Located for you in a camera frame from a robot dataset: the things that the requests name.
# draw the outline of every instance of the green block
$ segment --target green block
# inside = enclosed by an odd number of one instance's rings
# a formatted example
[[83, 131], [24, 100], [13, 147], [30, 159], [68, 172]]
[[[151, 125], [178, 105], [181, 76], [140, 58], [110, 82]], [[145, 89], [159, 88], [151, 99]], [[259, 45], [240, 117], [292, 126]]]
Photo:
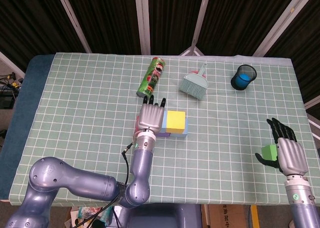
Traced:
[[277, 155], [277, 146], [275, 144], [266, 145], [262, 148], [262, 157], [265, 160], [275, 161]]

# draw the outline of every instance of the pringles can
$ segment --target pringles can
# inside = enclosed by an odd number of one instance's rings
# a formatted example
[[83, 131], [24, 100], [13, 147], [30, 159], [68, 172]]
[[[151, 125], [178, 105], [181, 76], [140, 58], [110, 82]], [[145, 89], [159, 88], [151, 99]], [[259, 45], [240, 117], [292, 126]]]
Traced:
[[145, 73], [143, 80], [136, 92], [139, 97], [144, 98], [147, 96], [150, 98], [156, 84], [161, 76], [161, 73], [165, 67], [166, 63], [163, 59], [154, 57], [151, 61], [151, 64], [148, 67], [147, 72]]

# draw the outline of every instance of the blue table edge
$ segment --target blue table edge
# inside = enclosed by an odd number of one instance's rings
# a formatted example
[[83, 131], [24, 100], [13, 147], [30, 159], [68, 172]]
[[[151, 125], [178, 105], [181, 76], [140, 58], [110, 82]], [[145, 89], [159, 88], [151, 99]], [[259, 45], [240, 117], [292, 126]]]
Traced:
[[47, 81], [54, 54], [33, 57], [24, 81], [0, 152], [0, 200], [8, 200], [26, 141]]

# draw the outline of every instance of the black fabric backdrop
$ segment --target black fabric backdrop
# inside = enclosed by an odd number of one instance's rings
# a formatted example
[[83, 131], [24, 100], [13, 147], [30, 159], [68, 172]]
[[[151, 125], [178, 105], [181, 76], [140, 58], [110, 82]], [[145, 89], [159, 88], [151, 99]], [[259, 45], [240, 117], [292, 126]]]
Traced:
[[291, 0], [209, 0], [198, 44], [207, 56], [252, 56]]
[[85, 52], [60, 0], [0, 0], [0, 51], [24, 72], [36, 55]]
[[320, 95], [320, 0], [308, 1], [266, 56], [292, 60], [304, 102]]
[[141, 55], [136, 0], [69, 0], [93, 53]]
[[153, 55], [180, 55], [191, 45], [202, 0], [149, 0]]

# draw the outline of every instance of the green grid tablecloth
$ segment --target green grid tablecloth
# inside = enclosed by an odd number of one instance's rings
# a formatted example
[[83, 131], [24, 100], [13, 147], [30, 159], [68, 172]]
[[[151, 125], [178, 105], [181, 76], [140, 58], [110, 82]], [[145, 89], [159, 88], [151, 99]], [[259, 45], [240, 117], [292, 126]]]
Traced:
[[[290, 60], [245, 56], [162, 56], [154, 96], [169, 110], [185, 111], [188, 136], [159, 138], [154, 148], [149, 202], [287, 204], [285, 176], [258, 163], [254, 153], [273, 143], [267, 118], [289, 125], [304, 147], [310, 184], [320, 199], [319, 160]], [[57, 53], [10, 191], [20, 204], [32, 164], [54, 156], [124, 181], [121, 156], [134, 132], [142, 99], [136, 96], [151, 56]], [[184, 75], [207, 63], [203, 101], [178, 91]], [[256, 80], [236, 91], [230, 80], [251, 64]], [[130, 163], [132, 150], [128, 152]], [[102, 201], [59, 190], [56, 206], [100, 206]]]

